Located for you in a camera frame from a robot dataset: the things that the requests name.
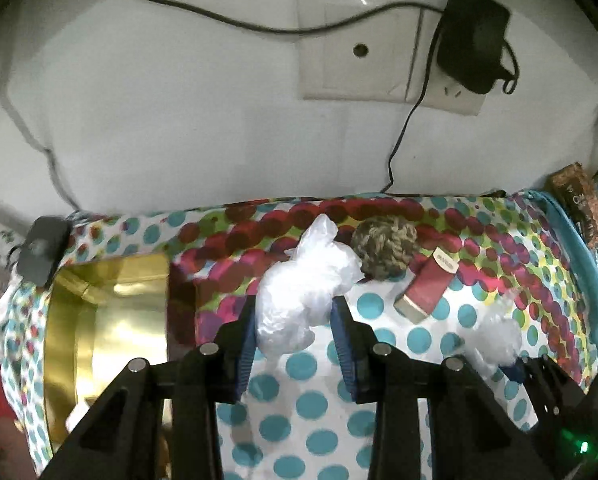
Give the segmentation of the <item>large clear plastic bag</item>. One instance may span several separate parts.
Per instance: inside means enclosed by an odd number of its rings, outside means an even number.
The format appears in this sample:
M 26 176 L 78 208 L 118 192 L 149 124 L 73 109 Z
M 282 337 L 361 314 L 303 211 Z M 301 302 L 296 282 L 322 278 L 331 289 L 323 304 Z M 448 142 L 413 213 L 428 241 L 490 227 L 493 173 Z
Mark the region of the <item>large clear plastic bag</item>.
M 331 302 L 363 278 L 361 259 L 336 240 L 338 228 L 319 214 L 290 249 L 265 271 L 256 294 L 259 350 L 269 359 L 305 350 L 313 328 L 331 317 Z

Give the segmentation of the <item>small clear plastic bag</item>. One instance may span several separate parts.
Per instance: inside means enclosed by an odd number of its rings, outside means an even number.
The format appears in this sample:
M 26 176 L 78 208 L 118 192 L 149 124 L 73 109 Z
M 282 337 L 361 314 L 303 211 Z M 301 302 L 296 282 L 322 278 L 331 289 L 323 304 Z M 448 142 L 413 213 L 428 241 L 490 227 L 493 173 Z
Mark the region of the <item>small clear plastic bag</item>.
M 500 366 L 513 366 L 520 356 L 522 329 L 512 318 L 517 296 L 518 290 L 512 289 L 494 300 L 464 339 L 463 356 L 481 378 L 490 378 Z

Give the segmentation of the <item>red rectangular small box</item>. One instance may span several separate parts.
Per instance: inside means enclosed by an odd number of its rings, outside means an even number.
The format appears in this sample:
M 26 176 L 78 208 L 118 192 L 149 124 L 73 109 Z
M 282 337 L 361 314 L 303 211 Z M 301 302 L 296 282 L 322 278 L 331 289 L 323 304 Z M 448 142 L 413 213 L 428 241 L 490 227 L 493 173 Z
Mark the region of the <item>red rectangular small box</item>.
M 436 248 L 395 300 L 395 310 L 410 322 L 421 323 L 436 309 L 458 270 L 459 263 L 441 248 Z

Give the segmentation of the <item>blue towel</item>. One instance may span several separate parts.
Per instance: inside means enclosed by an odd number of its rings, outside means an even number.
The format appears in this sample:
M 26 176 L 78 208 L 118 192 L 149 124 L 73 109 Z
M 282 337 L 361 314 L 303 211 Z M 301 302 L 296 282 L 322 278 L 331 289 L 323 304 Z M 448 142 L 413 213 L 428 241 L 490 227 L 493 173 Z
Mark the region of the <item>blue towel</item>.
M 525 191 L 524 196 L 526 200 L 541 209 L 568 257 L 576 283 L 584 296 L 584 303 L 589 309 L 589 337 L 598 350 L 598 266 L 592 251 L 562 206 L 551 194 L 530 190 Z

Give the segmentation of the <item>polka dot tablecloth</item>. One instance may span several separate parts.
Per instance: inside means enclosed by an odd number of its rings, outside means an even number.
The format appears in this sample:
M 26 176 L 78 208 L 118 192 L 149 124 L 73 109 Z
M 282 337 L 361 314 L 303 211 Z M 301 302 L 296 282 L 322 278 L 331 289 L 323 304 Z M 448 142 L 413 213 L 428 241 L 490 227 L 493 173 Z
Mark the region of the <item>polka dot tablecloth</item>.
M 80 224 L 69 263 L 163 252 L 171 261 L 171 313 L 158 332 L 177 346 L 204 344 L 233 321 L 274 263 L 320 214 L 350 240 L 366 219 L 414 224 L 418 253 L 404 272 L 353 286 L 347 303 L 380 341 L 438 363 L 473 349 L 501 307 L 520 326 L 523 356 L 549 356 L 580 386 L 598 372 L 598 307 L 581 291 L 582 245 L 548 194 L 264 200 Z M 229 479 L 362 479 L 374 408 L 352 402 L 331 332 L 268 361 L 257 354 L 244 399 L 218 408 Z

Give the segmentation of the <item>gold lined gift box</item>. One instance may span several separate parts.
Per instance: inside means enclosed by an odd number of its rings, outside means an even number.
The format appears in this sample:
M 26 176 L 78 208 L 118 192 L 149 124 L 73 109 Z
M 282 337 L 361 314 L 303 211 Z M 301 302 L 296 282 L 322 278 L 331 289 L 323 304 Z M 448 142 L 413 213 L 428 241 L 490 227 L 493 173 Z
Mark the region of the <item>gold lined gift box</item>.
M 63 266 L 44 336 L 44 408 L 52 449 L 80 403 L 92 404 L 134 358 L 156 365 L 195 346 L 195 285 L 166 255 Z

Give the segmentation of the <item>black flat device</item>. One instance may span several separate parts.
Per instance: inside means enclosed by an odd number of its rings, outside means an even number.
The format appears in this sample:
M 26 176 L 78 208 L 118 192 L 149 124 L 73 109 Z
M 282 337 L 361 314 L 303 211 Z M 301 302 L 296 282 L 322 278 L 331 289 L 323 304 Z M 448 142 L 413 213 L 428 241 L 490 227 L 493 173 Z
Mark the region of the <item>black flat device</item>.
M 68 247 L 71 223 L 54 216 L 38 217 L 21 246 L 17 272 L 22 280 L 46 288 Z

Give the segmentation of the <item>brown snack bag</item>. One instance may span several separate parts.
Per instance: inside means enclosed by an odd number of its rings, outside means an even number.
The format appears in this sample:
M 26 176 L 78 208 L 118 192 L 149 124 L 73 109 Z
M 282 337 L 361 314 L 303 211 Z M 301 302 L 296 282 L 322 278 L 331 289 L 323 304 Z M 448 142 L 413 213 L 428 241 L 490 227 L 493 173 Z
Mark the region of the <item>brown snack bag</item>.
M 546 179 L 546 188 L 563 207 L 591 248 L 598 247 L 598 191 L 592 177 L 574 162 Z

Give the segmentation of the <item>black power adapter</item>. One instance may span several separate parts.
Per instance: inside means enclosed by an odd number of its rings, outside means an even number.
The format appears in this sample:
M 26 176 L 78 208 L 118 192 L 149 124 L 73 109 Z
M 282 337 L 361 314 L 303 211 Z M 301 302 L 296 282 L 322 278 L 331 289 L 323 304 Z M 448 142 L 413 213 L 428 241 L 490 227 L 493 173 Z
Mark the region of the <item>black power adapter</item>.
M 489 93 L 501 80 L 499 66 L 512 68 L 503 51 L 510 19 L 511 11 L 496 0 L 448 0 L 441 16 L 438 66 L 468 91 Z

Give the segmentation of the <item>beige wall socket panel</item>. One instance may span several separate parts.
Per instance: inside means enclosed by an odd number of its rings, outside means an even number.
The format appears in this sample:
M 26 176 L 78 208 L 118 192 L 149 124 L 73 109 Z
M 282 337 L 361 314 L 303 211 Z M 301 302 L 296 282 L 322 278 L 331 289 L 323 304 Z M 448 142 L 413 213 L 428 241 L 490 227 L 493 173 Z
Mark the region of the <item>beige wall socket panel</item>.
M 369 10 L 372 0 L 296 0 L 300 28 L 326 25 Z M 382 13 L 298 42 L 302 99 L 414 103 L 439 15 L 419 9 Z M 485 96 L 460 86 L 433 61 L 421 105 L 477 116 Z

